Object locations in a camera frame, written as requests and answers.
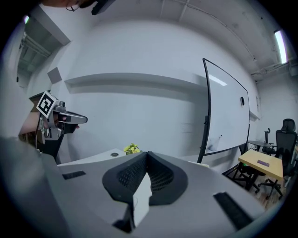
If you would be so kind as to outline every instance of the eyeglasses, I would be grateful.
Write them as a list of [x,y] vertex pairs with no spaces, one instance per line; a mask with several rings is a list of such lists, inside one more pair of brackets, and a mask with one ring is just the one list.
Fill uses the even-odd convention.
[[81,4],[82,4],[82,0],[78,0],[77,1],[77,4],[75,4],[75,5],[71,6],[71,7],[67,7],[66,10],[74,12],[74,11],[76,11],[76,10],[78,10],[80,8],[80,5]]

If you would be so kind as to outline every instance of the whiteboard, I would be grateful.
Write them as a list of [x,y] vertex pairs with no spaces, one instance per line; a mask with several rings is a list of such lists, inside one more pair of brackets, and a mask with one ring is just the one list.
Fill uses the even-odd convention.
[[205,155],[208,155],[247,142],[250,110],[246,89],[223,69],[206,59],[203,61],[210,99],[210,122],[205,149]]

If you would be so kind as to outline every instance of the purple object on table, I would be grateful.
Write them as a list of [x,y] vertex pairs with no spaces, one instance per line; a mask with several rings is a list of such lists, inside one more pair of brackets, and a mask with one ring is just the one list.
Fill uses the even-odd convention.
[[266,162],[261,161],[261,160],[258,160],[257,162],[258,162],[259,164],[262,164],[262,165],[264,165],[264,166],[269,167],[269,163],[266,163]]

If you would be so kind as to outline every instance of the wooden floor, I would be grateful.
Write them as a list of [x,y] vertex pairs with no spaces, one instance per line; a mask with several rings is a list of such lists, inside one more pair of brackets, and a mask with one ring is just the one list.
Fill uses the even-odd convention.
[[[232,178],[234,176],[235,172],[231,173],[228,175],[228,177]],[[271,179],[272,181],[275,181],[275,179],[271,178],[270,176],[258,176],[255,184],[258,185],[259,183],[265,183],[266,179]],[[278,198],[279,198],[279,193],[274,190],[272,195],[270,196],[270,198],[267,200],[266,197],[267,195],[270,194],[271,191],[271,187],[268,186],[260,186],[260,191],[256,194],[255,193],[256,189],[254,187],[252,187],[250,189],[250,194],[252,196],[254,196],[257,200],[259,200],[259,202],[263,205],[263,207],[265,208],[265,210],[268,210],[269,208],[271,208],[272,206],[274,206],[276,203],[279,202]],[[282,192],[282,194],[285,194],[286,188],[284,187],[284,181],[283,184],[281,185],[280,191]]]

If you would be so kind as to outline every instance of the black and white square marker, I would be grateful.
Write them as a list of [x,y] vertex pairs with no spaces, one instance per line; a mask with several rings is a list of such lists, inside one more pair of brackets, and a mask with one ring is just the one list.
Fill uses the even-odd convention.
[[48,118],[53,107],[56,105],[56,102],[59,102],[58,99],[49,92],[45,91],[36,108],[42,113],[42,115]]

